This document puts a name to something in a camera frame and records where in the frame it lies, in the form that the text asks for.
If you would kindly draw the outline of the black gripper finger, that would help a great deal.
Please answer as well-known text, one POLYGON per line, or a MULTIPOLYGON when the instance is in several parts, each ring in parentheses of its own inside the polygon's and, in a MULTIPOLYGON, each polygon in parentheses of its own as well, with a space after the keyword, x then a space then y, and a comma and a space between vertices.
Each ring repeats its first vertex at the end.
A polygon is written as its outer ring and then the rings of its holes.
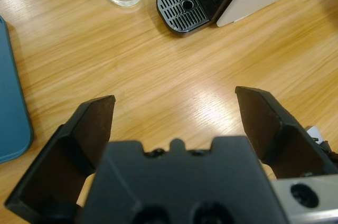
POLYGON ((83 102, 39 152, 4 206, 29 223, 76 223, 78 197, 110 139, 113 95, 83 102))
POLYGON ((237 86, 244 131, 276 178, 337 174, 337 165, 269 92, 237 86))

